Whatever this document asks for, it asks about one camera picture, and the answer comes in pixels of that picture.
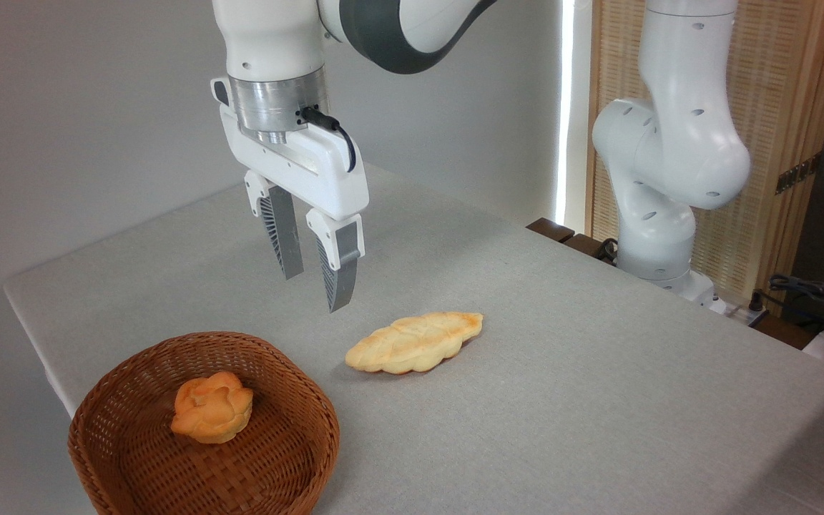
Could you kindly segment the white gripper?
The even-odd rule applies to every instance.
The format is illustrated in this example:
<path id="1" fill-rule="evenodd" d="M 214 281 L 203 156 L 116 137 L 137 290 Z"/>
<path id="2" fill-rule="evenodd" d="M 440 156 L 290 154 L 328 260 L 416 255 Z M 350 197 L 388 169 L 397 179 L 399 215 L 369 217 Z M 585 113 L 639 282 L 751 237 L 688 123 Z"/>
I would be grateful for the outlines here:
<path id="1" fill-rule="evenodd" d="M 306 220 L 316 235 L 329 311 L 346 306 L 358 260 L 366 254 L 358 214 L 369 192 L 360 151 L 351 154 L 344 136 L 317 126 L 291 132 L 284 144 L 258 142 L 241 132 L 231 108 L 220 105 L 219 113 L 233 156 L 249 169 L 243 182 L 250 208 L 262 220 L 285 278 L 304 271 L 295 195 L 314 207 Z"/>

